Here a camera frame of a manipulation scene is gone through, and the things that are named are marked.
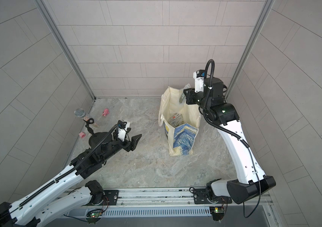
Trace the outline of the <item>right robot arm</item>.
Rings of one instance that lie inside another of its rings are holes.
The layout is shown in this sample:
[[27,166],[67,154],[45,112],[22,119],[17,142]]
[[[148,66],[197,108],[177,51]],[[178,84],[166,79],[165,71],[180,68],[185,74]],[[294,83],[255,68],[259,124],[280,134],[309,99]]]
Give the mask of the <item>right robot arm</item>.
[[227,103],[227,86],[214,77],[215,62],[210,59],[205,69],[194,73],[195,86],[186,89],[186,103],[198,106],[206,123],[218,130],[232,157],[236,180],[214,180],[206,185],[206,196],[216,202],[225,197],[236,204],[244,203],[276,186],[275,179],[265,174],[244,136],[235,107]]

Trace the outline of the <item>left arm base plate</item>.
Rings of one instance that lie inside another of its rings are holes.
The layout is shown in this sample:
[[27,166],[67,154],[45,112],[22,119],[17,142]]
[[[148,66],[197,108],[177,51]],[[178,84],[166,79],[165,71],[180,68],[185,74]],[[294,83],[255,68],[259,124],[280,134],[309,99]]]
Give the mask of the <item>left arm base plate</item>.
[[119,197],[119,190],[105,190],[100,205],[115,206]]

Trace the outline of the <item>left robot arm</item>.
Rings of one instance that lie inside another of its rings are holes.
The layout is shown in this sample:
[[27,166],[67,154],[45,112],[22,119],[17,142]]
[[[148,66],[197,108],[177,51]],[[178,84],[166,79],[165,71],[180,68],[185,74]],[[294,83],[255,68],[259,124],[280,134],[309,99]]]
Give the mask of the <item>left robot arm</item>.
[[108,206],[109,198],[96,180],[67,196],[61,194],[101,169],[119,151],[136,149],[142,135],[130,138],[129,125],[129,122],[119,120],[108,132],[89,129],[89,149],[34,192],[13,203],[0,204],[0,227],[42,227],[78,206],[88,203]]

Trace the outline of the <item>green compass set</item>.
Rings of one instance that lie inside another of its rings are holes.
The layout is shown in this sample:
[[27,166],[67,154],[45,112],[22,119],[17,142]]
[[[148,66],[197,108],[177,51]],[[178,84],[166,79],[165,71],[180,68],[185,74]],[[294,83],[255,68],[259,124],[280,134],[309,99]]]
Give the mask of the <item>green compass set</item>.
[[180,96],[180,99],[179,99],[179,103],[184,103],[186,101],[186,96],[184,93],[182,93],[182,95]]

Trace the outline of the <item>cream canvas tote bag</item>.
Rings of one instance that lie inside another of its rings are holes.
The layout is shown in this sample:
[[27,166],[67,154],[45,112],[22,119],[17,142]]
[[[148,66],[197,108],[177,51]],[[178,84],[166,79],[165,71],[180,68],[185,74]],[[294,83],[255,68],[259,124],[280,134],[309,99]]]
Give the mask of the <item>cream canvas tote bag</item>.
[[[170,156],[193,155],[193,147],[201,121],[198,105],[187,105],[186,102],[179,103],[184,89],[189,89],[187,84],[182,89],[168,87],[161,96],[158,123],[164,128]],[[168,120],[175,114],[183,116],[184,124],[173,128]]]

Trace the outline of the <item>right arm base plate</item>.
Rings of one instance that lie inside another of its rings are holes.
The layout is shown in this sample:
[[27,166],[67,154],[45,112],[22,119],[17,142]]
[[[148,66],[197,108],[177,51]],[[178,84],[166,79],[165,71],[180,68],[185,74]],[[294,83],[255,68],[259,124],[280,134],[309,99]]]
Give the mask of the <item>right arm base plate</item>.
[[189,192],[194,196],[195,204],[231,204],[233,203],[231,197],[216,196],[213,191],[208,188],[194,188],[190,187]]

